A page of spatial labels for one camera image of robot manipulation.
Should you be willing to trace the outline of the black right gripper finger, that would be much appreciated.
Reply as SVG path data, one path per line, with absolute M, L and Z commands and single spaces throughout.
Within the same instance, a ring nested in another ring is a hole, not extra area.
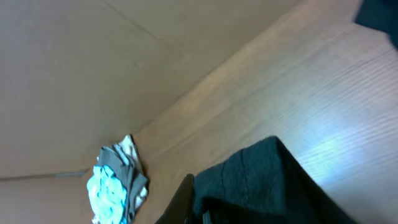
M 155 224 L 192 224 L 194 201 L 193 174 L 187 174 L 172 197 L 165 212 Z

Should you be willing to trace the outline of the black t-shirt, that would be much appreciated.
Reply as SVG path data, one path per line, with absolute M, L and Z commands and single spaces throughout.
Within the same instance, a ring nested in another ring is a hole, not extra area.
M 194 180 L 197 223 L 353 223 L 271 136 Z

